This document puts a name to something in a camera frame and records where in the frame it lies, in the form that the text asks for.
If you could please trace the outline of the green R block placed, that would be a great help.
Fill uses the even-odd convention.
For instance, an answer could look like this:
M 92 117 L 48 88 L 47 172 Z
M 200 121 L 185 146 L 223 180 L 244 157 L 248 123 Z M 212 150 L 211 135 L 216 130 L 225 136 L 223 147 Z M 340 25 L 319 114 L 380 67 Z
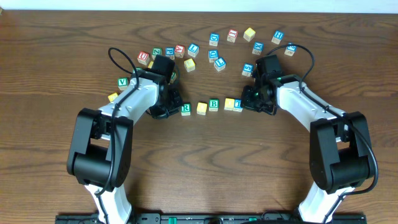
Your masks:
M 181 107 L 181 115 L 182 116 L 190 116 L 191 115 L 191 104 L 184 103 Z

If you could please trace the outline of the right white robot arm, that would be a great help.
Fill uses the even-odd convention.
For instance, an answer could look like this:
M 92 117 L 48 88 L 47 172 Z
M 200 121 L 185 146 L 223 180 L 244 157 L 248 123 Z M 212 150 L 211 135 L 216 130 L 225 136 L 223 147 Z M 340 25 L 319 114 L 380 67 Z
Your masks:
M 365 116 L 329 105 L 302 78 L 285 75 L 276 55 L 256 60 L 253 77 L 254 84 L 243 89 L 242 108 L 269 115 L 282 109 L 310 133 L 313 184 L 296 210 L 297 219 L 330 223 L 345 197 L 371 191 L 378 180 Z

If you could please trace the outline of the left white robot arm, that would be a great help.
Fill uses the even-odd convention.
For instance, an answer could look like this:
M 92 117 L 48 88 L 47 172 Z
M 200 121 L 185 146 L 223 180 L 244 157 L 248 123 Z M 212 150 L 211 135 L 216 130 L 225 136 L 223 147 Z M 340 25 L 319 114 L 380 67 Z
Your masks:
M 67 172 L 90 192 L 101 223 L 127 223 L 132 212 L 124 189 L 132 152 L 133 127 L 145 113 L 164 119 L 178 113 L 182 97 L 170 83 L 175 63 L 158 56 L 151 68 L 134 69 L 126 90 L 97 109 L 76 117 Z

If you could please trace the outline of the blue T block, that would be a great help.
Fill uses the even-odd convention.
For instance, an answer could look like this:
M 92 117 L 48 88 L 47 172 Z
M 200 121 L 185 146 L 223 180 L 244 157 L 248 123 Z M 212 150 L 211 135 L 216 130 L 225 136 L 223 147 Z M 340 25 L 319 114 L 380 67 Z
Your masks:
M 234 100 L 233 111 L 242 112 L 242 110 L 243 110 L 243 108 L 241 106 L 241 100 L 235 99 Z

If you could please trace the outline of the green B block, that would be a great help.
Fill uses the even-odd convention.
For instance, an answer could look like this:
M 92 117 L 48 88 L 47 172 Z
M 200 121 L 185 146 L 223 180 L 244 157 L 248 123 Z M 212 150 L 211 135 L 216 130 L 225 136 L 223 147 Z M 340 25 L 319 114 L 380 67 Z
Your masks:
M 219 99 L 210 99 L 208 106 L 209 106 L 209 111 L 217 112 L 220 106 Z

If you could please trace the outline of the yellow O block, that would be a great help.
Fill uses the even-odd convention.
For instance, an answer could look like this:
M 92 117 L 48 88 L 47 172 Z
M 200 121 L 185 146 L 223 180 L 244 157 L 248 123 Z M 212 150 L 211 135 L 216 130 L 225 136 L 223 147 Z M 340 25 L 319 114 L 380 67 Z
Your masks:
M 206 103 L 198 102 L 197 104 L 197 114 L 206 115 L 208 105 Z
M 234 102 L 233 98 L 225 98 L 224 101 L 224 110 L 233 111 L 234 110 Z

